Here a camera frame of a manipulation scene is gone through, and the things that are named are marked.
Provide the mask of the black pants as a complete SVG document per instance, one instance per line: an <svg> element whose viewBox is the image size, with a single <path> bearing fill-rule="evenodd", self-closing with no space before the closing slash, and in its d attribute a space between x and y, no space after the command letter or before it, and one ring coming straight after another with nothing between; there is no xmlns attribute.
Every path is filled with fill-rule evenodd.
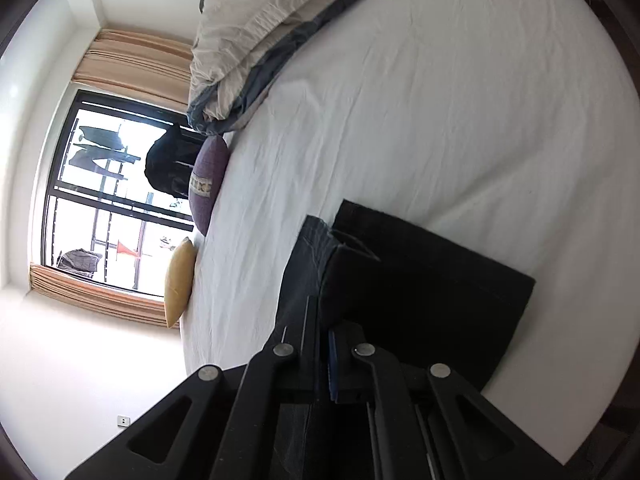
<svg viewBox="0 0 640 480"><path fill-rule="evenodd" d="M405 220L344 200L332 223L305 218L285 266L267 344L296 334L308 299L340 346L435 363L476 390L495 373L536 282Z"/></svg>

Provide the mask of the yellow pillow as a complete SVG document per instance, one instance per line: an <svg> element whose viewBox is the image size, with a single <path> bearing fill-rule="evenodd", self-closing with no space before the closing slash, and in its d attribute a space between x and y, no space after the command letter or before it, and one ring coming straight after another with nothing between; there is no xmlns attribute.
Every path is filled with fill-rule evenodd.
<svg viewBox="0 0 640 480"><path fill-rule="evenodd" d="M198 252L186 237L172 253L165 278L164 310L168 328L174 327L189 304Z"/></svg>

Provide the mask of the left beige curtain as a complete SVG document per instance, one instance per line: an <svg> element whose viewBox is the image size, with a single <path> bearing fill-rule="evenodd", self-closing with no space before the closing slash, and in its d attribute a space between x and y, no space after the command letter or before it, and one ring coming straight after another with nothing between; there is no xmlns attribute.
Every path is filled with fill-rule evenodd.
<svg viewBox="0 0 640 480"><path fill-rule="evenodd" d="M32 264L29 268L29 285L34 292L63 304L125 321L167 327L161 301L92 284L50 266Z"/></svg>

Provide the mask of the beige curtain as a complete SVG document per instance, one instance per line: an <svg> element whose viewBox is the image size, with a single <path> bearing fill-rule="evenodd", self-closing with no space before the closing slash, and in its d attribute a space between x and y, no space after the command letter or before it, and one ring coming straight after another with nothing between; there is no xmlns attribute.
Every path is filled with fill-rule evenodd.
<svg viewBox="0 0 640 480"><path fill-rule="evenodd" d="M191 61L191 47L181 41L104 28L86 50L72 81L184 113Z"/></svg>
<svg viewBox="0 0 640 480"><path fill-rule="evenodd" d="M34 292L63 304L125 321L167 327L161 301L92 284L50 266L32 264L29 268L29 285Z"/></svg>

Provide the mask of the orange triangular flag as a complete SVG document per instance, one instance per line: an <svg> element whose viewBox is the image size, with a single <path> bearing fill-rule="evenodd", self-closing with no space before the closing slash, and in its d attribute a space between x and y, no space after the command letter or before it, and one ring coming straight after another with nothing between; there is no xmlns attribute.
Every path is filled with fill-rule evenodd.
<svg viewBox="0 0 640 480"><path fill-rule="evenodd" d="M134 257L136 259L140 258L140 254L135 252L134 250L128 248L126 245L122 244L122 242L117 242L116 244L116 254L117 255L128 255Z"/></svg>

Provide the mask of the hanging grey garment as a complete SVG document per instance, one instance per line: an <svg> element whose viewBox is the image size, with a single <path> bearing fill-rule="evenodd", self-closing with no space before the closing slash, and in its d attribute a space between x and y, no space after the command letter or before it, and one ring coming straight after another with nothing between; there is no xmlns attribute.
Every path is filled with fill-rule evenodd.
<svg viewBox="0 0 640 480"><path fill-rule="evenodd" d="M93 278L98 270L102 256L85 249L73 249L58 255L55 266L65 272L70 272L83 278Z"/></svg>

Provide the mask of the black framed balcony door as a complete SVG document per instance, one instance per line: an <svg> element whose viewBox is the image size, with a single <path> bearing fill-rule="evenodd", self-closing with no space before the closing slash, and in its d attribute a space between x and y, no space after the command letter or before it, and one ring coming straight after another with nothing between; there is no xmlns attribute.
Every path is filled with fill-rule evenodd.
<svg viewBox="0 0 640 480"><path fill-rule="evenodd" d="M134 100L79 90L64 119L47 178L39 261L55 266L59 254L85 249L102 256L92 284L113 287L158 299L164 293L165 273L177 246L194 231L188 198L154 190L144 174L146 153L172 125L192 130L181 113ZM122 180L70 166L79 127L119 133L133 165L108 168ZM140 258L117 255L122 242Z"/></svg>

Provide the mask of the purple patterned pillow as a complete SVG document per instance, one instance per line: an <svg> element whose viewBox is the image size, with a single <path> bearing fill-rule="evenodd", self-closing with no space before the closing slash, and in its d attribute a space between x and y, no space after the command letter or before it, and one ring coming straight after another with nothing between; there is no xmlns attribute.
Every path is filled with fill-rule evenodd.
<svg viewBox="0 0 640 480"><path fill-rule="evenodd" d="M189 182L189 205L193 222L203 235L207 234L229 158L224 137L209 136L195 159Z"/></svg>

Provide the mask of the hanging dark clothes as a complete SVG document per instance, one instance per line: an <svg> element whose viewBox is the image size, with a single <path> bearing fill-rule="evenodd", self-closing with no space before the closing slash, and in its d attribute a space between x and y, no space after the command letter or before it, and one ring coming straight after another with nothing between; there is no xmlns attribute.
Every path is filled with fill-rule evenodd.
<svg viewBox="0 0 640 480"><path fill-rule="evenodd" d="M77 150L67 162L70 166L122 180L122 175L111 171L108 164L117 162L122 167L140 159L128 152L117 131L89 126L80 126L79 131Z"/></svg>

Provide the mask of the white sheeted bed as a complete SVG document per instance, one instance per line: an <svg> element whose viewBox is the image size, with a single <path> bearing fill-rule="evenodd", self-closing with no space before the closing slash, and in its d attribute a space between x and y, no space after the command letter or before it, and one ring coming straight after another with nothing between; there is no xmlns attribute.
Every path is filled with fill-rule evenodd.
<svg viewBox="0 0 640 480"><path fill-rule="evenodd" d="M531 275L488 400L566 462L639 341L639 99L584 0L359 0L232 142L186 368L246 362L307 216L343 200Z"/></svg>

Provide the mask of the right beige curtain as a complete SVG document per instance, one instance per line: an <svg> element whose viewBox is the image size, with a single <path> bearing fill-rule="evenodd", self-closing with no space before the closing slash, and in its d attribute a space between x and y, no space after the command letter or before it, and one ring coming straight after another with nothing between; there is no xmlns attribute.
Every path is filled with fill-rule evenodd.
<svg viewBox="0 0 640 480"><path fill-rule="evenodd" d="M104 28L86 50L72 81L184 113L191 61L191 47L181 41Z"/></svg>

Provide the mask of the beige grey folded duvet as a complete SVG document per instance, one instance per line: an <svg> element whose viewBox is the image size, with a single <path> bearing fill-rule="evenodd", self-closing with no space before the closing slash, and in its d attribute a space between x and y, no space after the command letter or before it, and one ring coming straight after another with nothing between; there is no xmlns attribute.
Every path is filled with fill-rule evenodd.
<svg viewBox="0 0 640 480"><path fill-rule="evenodd" d="M200 0L192 48L190 125L239 130L285 64L357 0Z"/></svg>

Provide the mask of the far white wall socket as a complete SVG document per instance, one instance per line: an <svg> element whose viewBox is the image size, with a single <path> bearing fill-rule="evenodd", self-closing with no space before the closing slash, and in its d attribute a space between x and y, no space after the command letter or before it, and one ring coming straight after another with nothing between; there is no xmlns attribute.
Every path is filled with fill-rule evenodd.
<svg viewBox="0 0 640 480"><path fill-rule="evenodd" d="M126 428L130 426L130 418L127 416L118 416L117 417L117 426Z"/></svg>

